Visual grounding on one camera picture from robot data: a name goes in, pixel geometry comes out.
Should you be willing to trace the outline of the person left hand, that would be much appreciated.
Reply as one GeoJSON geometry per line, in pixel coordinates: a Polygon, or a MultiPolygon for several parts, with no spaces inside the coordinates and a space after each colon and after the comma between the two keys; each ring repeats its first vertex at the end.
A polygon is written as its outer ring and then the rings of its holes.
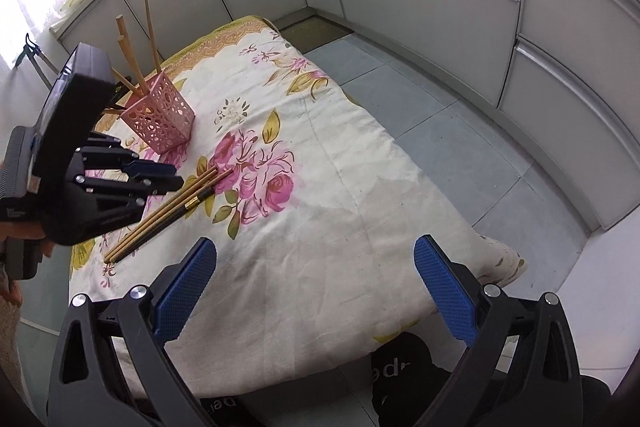
{"type": "MultiPolygon", "coordinates": [[[[32,239],[39,243],[43,256],[48,258],[52,256],[55,246],[36,222],[2,222],[1,240],[6,239],[32,239]]],[[[20,284],[10,282],[8,288],[1,288],[1,298],[12,306],[20,307],[23,303],[20,284]]]]}

